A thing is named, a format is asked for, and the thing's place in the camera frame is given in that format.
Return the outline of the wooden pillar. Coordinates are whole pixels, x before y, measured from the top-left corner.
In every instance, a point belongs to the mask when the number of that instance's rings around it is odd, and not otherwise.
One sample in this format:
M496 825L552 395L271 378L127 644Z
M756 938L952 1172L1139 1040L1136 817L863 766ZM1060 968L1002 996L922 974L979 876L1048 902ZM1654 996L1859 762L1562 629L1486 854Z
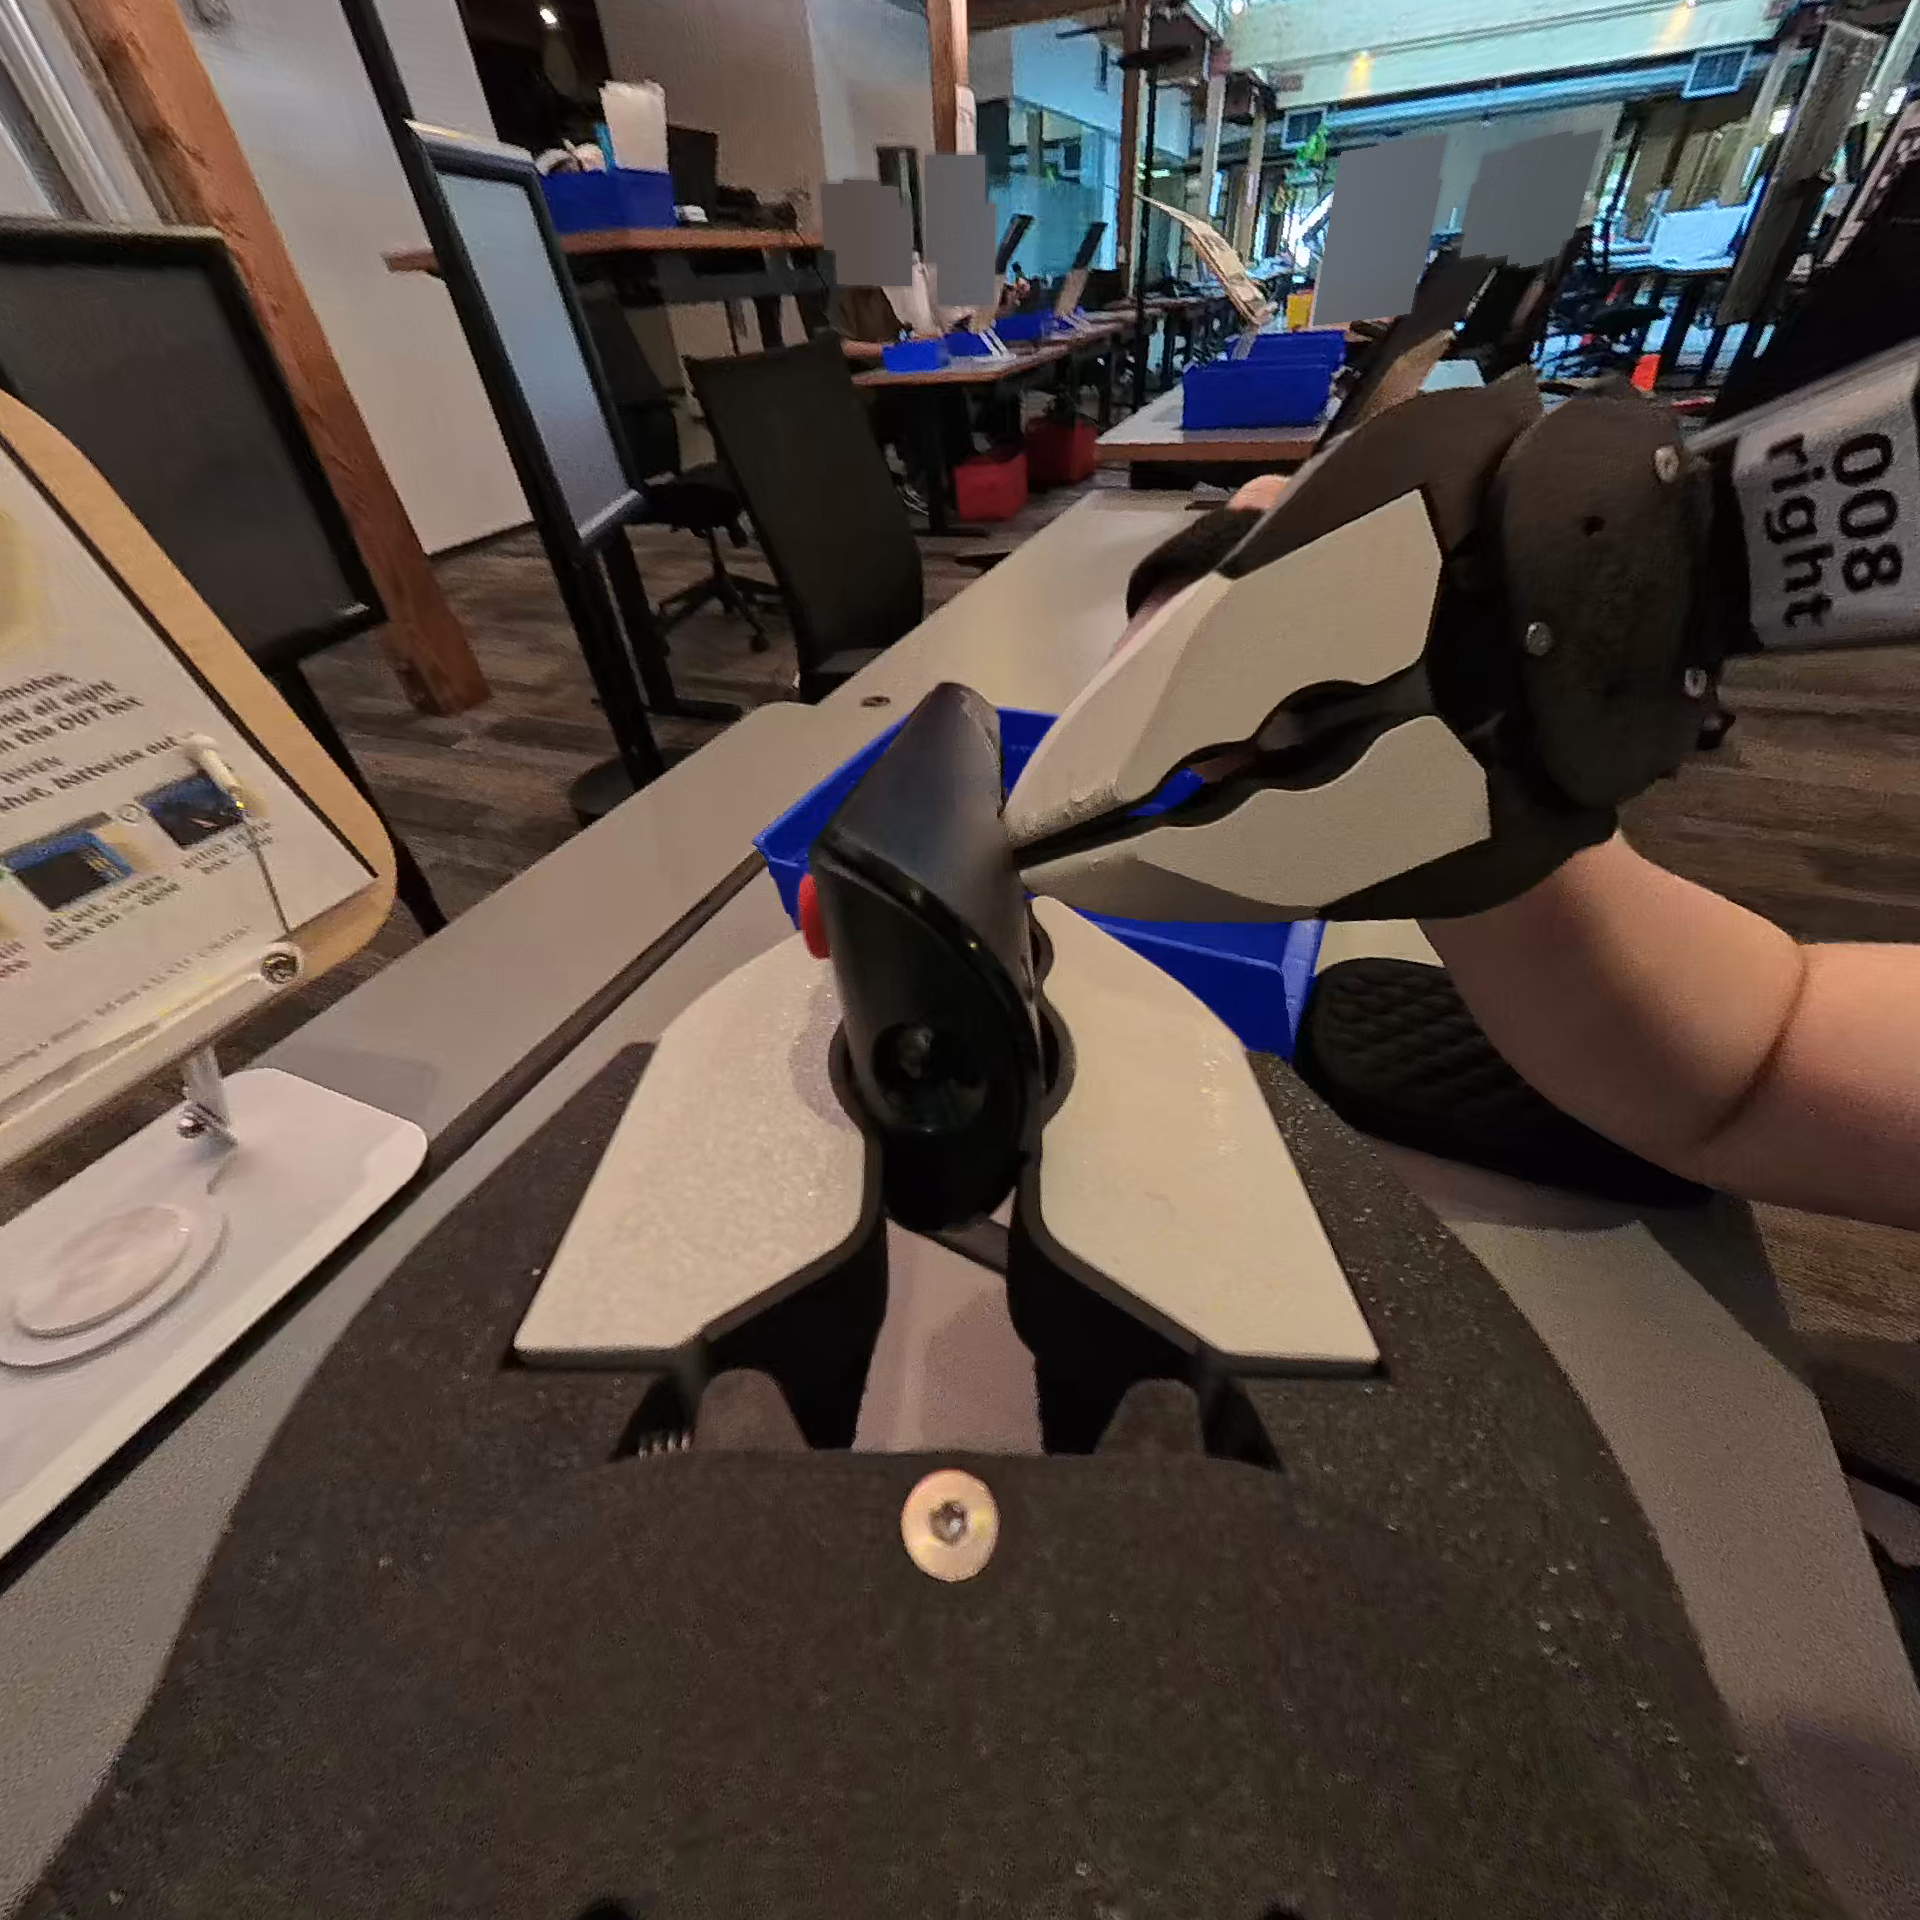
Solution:
M138 147L176 210L227 241L388 618L382 646L414 708L490 700L465 625L418 541L178 4L79 3Z

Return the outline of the wooden background desk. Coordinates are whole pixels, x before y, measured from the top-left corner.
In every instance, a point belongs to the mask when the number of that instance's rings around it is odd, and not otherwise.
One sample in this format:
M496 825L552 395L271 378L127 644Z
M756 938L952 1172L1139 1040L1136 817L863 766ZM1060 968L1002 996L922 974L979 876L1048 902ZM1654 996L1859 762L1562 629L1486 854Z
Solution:
M827 302L832 253L812 230L754 227L532 230L528 245L465 243L472 272L486 258L528 253L558 267L571 286L603 283L628 309L752 305L756 299Z

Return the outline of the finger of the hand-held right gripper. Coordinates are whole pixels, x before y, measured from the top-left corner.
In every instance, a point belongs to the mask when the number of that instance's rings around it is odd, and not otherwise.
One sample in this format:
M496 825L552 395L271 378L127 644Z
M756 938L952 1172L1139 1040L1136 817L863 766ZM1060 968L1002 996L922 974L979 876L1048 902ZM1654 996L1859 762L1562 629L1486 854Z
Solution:
M1490 829L1483 766L1440 720L1417 718L1329 784L1255 784L1207 821L1161 814L1090 848L1025 853L1023 881L1128 921L1298 921Z
M1020 854L1090 848L1255 784L1319 787L1436 710L1442 590L1426 502L1403 494L1289 552L1214 569L1148 616L1044 734L1007 802Z

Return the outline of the person's right forearm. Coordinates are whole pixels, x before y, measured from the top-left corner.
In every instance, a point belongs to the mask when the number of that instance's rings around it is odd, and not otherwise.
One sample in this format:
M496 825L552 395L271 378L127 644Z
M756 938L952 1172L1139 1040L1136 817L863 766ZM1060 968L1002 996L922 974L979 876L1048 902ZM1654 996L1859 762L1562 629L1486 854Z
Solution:
M1800 944L1616 835L1425 938L1512 1068L1648 1164L1919 1226L1919 948Z

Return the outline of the black remote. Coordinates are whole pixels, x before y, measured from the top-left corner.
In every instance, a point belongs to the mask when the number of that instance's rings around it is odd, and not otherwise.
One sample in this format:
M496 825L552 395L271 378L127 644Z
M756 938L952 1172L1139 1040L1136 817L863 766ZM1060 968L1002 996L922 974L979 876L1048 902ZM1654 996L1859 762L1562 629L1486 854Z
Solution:
M1041 1164L1073 1086L1054 958L1003 824L1002 722L942 683L807 853L809 946L839 1006L832 1084L912 1233L972 1228Z

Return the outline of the black floor sign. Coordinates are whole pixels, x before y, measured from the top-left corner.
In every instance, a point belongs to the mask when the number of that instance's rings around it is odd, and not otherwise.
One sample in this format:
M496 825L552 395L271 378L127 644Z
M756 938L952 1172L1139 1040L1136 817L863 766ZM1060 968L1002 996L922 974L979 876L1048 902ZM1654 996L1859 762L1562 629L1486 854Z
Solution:
M2 382L91 462L375 804L305 670L388 610L227 243L8 218Z

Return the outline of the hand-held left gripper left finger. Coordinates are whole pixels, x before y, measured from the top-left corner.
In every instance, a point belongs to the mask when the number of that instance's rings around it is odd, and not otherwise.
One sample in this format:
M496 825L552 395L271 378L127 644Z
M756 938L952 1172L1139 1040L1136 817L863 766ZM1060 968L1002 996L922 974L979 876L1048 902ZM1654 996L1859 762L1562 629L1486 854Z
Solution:
M890 1305L880 1153L832 1074L827 962L761 953L660 1036L512 1337L532 1369L775 1381L850 1450Z

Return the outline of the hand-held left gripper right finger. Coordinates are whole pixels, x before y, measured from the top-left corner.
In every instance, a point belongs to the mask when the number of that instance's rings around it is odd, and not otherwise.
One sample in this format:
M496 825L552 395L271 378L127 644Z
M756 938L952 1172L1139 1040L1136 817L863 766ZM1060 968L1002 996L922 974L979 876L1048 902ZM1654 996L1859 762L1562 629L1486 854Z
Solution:
M1255 1059L1184 985L1041 901L1041 1010L1060 1048L1011 1214L1007 1300L1041 1445L1088 1454L1143 1382L1202 1433L1249 1382L1359 1382L1382 1352Z

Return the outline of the blue storage box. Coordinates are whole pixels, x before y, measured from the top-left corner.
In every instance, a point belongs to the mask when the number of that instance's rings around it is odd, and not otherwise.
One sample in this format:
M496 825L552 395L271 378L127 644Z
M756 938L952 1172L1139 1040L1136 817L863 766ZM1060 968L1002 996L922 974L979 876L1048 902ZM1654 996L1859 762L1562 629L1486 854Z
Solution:
M671 173L647 169L583 169L539 177L556 234L674 230L678 187Z
M1184 373L1184 429L1314 426L1346 364L1342 326L1260 331Z

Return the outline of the instruction sheet on stand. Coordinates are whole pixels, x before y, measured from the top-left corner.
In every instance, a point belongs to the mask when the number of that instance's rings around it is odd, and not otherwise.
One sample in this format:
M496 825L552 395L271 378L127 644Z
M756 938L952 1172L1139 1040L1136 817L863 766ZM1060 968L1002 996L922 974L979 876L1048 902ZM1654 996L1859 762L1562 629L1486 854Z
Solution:
M2 1161L169 1106L2 1229L2 1549L28 1549L423 1168L426 1131L217 1048L361 953L388 835L94 465L2 429Z

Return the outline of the blue plastic bin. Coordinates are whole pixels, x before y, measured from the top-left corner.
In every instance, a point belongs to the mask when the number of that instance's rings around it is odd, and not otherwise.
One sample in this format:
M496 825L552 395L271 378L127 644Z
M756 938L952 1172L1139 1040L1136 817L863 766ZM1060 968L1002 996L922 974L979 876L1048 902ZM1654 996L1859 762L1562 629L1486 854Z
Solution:
M890 750L903 725L906 720L898 718L878 731L754 836L756 853L775 878L782 909L791 921L800 921L800 881L809 872L815 842L857 781ZM1207 924L1114 917L1090 917L1090 921L1180 981L1241 1044L1286 1061L1292 1056L1329 930L1324 921Z

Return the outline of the black office chair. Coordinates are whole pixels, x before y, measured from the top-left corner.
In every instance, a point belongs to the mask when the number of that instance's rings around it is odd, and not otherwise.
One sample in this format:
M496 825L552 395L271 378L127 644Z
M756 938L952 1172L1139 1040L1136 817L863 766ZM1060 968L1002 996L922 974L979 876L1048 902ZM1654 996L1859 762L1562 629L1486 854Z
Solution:
M691 394L784 598L819 705L927 616L922 549L841 342L691 358Z

